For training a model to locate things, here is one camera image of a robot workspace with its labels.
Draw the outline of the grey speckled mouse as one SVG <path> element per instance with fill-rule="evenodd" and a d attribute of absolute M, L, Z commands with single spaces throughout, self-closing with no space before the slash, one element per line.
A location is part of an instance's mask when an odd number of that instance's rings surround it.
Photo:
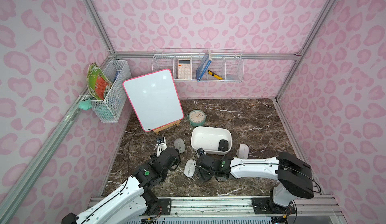
<path fill-rule="evenodd" d="M 185 142 L 182 138 L 177 138 L 175 141 L 174 141 L 174 146 L 176 149 L 178 149 L 179 153 L 184 153 L 185 152 Z"/>

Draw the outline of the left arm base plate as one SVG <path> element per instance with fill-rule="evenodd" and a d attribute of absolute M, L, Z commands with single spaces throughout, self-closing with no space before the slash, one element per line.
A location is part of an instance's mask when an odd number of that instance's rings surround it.
<path fill-rule="evenodd" d="M 162 215 L 169 216 L 171 213 L 171 198 L 159 198 L 156 202 L 150 204 L 147 207 L 143 216 L 153 216 L 161 213 Z"/>

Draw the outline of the glossy white mouse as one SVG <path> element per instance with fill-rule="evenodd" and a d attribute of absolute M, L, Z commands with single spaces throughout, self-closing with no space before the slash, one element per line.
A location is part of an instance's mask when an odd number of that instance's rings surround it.
<path fill-rule="evenodd" d="M 248 159 L 249 156 L 249 146 L 246 144 L 240 144 L 237 152 L 236 152 L 237 158 L 240 159 Z"/>

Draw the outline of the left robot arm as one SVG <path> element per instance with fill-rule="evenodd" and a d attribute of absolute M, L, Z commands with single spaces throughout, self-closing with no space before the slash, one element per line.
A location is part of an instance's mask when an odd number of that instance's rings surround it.
<path fill-rule="evenodd" d="M 178 149 L 166 147 L 140 165 L 115 191 L 90 209 L 76 215 L 67 214 L 63 224 L 123 224 L 143 214 L 156 214 L 158 198 L 152 187 L 165 181 L 169 171 L 180 163 Z"/>

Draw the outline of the black mouse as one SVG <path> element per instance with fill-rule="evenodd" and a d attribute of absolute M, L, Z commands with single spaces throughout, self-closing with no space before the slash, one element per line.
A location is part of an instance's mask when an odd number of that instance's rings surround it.
<path fill-rule="evenodd" d="M 221 139 L 218 143 L 218 151 L 219 152 L 227 152 L 229 151 L 229 142 L 226 139 Z"/>

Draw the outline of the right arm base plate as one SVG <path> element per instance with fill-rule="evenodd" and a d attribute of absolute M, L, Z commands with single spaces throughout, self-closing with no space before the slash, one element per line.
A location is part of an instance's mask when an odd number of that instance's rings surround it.
<path fill-rule="evenodd" d="M 296 214 L 295 204 L 290 202 L 288 206 L 280 206 L 273 203 L 268 197 L 256 197 L 251 199 L 251 204 L 256 215 L 292 215 Z"/>

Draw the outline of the white upside-down mouse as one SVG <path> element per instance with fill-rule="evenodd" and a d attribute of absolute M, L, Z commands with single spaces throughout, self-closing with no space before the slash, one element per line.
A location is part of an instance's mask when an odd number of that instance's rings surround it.
<path fill-rule="evenodd" d="M 196 171 L 196 161 L 193 159 L 188 160 L 184 168 L 184 175 L 188 178 L 191 178 L 194 176 L 195 171 Z"/>

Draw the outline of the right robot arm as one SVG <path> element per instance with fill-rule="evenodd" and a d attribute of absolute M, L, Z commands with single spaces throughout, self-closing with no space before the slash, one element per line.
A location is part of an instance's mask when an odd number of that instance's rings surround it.
<path fill-rule="evenodd" d="M 296 156 L 280 152 L 268 159 L 228 159 L 216 160 L 200 148 L 197 150 L 196 171 L 199 178 L 219 182 L 229 179 L 265 178 L 276 180 L 279 185 L 271 190 L 266 205 L 271 209 L 285 208 L 293 204 L 297 197 L 314 198 L 311 166 Z"/>

